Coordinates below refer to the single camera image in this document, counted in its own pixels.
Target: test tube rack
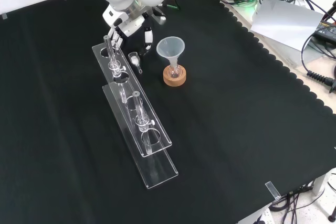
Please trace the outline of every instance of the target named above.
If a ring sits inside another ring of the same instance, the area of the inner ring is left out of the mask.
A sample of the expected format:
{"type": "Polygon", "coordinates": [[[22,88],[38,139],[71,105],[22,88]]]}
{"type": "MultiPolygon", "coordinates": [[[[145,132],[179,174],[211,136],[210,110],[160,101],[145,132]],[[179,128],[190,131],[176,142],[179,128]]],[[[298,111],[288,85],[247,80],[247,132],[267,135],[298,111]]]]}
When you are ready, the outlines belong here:
{"type": "Polygon", "coordinates": [[[105,43],[92,48],[108,82],[103,91],[149,189],[178,175],[166,150],[172,142],[122,50],[109,37],[104,36],[104,40],[105,43]]]}

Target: table leg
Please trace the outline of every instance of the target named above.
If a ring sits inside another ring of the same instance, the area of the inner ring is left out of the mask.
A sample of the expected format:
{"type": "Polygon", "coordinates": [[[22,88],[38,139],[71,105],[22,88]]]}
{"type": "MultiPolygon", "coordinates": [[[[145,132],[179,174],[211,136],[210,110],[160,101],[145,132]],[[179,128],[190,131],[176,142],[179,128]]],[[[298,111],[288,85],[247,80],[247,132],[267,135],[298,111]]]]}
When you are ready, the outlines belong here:
{"type": "Polygon", "coordinates": [[[321,193],[325,189],[325,186],[327,185],[327,182],[328,182],[330,176],[331,176],[331,171],[322,175],[321,177],[319,177],[315,180],[314,187],[313,187],[313,190],[312,190],[313,194],[315,196],[321,195],[321,193]]]}
{"type": "Polygon", "coordinates": [[[335,222],[336,221],[336,207],[334,209],[334,212],[332,212],[332,215],[328,217],[328,220],[330,222],[335,222]]]}

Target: black table surface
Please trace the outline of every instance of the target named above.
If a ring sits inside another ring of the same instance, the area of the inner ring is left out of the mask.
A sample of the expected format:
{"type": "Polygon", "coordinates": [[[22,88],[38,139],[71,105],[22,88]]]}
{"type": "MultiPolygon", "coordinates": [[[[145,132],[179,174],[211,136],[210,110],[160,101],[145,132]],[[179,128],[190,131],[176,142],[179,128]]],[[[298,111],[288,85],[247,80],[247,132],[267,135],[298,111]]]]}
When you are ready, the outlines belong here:
{"type": "MultiPolygon", "coordinates": [[[[179,171],[147,190],[103,94],[91,47],[104,0],[49,0],[0,21],[0,222],[236,223],[336,166],[332,111],[217,0],[178,0],[148,21],[139,80],[179,171]],[[186,83],[166,86],[166,36],[186,44],[186,83]]],[[[143,30],[125,45],[143,43],[143,30]]]]}

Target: round wooden base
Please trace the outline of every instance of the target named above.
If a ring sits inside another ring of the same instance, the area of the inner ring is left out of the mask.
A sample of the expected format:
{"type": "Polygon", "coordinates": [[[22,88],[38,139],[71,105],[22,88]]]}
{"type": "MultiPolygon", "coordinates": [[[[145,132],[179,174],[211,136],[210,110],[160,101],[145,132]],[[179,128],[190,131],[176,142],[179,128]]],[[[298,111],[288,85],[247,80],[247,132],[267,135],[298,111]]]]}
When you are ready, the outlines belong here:
{"type": "Polygon", "coordinates": [[[186,80],[186,77],[187,77],[187,73],[185,71],[185,68],[182,67],[181,65],[179,65],[181,70],[182,70],[182,74],[181,76],[179,76],[178,78],[172,78],[170,76],[168,76],[168,68],[169,66],[165,67],[164,70],[163,70],[163,81],[168,85],[168,86],[171,86],[171,87],[178,87],[178,86],[181,86],[185,80],[186,80]]]}

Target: white paper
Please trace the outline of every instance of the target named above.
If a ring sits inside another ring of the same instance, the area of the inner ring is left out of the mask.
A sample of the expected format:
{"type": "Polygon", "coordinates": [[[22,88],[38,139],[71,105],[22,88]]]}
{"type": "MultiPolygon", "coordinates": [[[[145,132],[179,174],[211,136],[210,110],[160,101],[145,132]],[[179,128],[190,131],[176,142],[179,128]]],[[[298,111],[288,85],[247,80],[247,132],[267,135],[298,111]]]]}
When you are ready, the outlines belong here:
{"type": "Polygon", "coordinates": [[[301,51],[323,15],[280,0],[264,0],[251,30],[301,51]]]}

